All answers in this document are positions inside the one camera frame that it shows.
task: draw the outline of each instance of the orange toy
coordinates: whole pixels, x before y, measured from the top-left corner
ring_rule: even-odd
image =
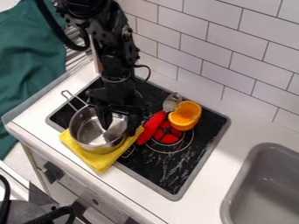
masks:
[[[175,111],[169,113],[168,119],[176,130],[191,130],[198,123],[202,108],[194,101],[182,101]]]

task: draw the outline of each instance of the black stovetop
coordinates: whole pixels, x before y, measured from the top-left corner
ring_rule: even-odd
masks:
[[[96,81],[86,89],[100,86],[101,83]],[[137,84],[136,90],[147,102],[151,102],[152,113],[162,109],[164,99],[170,94],[149,83]],[[84,92],[79,97],[85,101],[87,98]],[[84,106],[76,99],[72,100],[72,104],[78,109]],[[50,121],[67,129],[73,115],[73,109],[66,104],[50,115]],[[118,167],[124,168],[129,175],[166,198],[179,200],[199,172],[198,164],[204,160],[203,156],[210,154],[211,148],[216,146],[213,143],[221,138],[220,131],[228,126],[226,124],[224,116],[207,108],[203,108],[202,116],[193,130],[180,132],[172,129],[168,121],[164,121],[156,135],[145,145],[129,148],[118,159],[122,164]]]

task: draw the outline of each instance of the green towel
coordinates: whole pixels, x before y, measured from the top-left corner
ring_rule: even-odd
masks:
[[[44,1],[61,27],[65,27],[51,0]],[[65,72],[66,50],[33,0],[22,0],[1,12],[0,30],[1,117]],[[0,121],[0,159],[5,158],[16,141]]]

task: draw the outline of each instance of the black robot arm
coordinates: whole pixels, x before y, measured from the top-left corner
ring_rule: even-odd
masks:
[[[55,25],[51,13],[45,9],[44,0],[35,1],[48,24],[69,48],[85,50],[90,44],[87,34],[91,35],[102,64],[101,80],[104,85],[86,94],[104,129],[110,126],[113,113],[121,113],[129,117],[129,135],[133,136],[142,120],[149,116],[147,104],[136,94],[138,79],[135,68],[148,68],[149,77],[150,68],[136,64],[140,50],[134,43],[133,30],[121,6],[113,0],[56,0],[53,5],[57,13],[68,25],[80,29],[86,44],[77,46]]]

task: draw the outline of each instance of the stainless steel pot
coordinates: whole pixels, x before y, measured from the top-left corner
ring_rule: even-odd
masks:
[[[73,96],[68,90],[62,91],[61,94],[76,111],[69,125],[70,134],[85,150],[96,154],[105,154],[122,146],[127,138],[128,118],[125,115],[113,113],[113,121],[110,127],[104,130],[93,107],[82,101],[78,96]],[[70,99],[74,97],[84,103],[85,107],[79,110],[76,109],[70,102]]]

